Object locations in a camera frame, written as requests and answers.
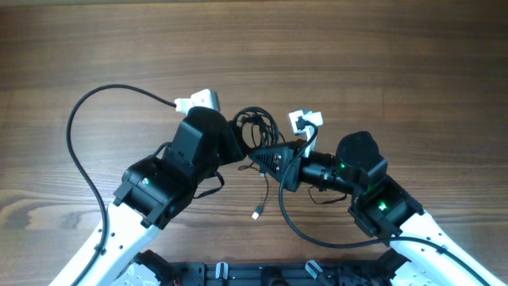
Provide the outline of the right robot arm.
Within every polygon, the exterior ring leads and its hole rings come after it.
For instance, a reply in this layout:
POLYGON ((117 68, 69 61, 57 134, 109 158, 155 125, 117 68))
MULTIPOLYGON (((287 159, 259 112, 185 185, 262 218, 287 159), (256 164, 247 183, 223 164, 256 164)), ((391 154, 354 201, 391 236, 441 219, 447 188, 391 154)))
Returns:
POLYGON ((349 134, 334 155, 302 140, 254 149, 250 155, 281 190, 306 183, 349 195, 355 224, 369 245, 389 250, 379 274, 390 285, 500 285, 499 278, 461 249, 433 216, 387 173, 387 160, 367 131, 349 134))

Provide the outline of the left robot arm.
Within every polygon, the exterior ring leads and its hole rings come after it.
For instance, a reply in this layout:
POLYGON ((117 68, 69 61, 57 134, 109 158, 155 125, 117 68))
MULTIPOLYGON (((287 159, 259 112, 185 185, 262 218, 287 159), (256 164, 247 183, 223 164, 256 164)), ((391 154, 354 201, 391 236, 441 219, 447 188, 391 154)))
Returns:
POLYGON ((220 166, 243 160, 245 143, 234 120, 195 106, 162 157, 131 165, 100 223, 52 281, 54 285, 110 285, 127 264, 196 197, 198 185, 220 166))

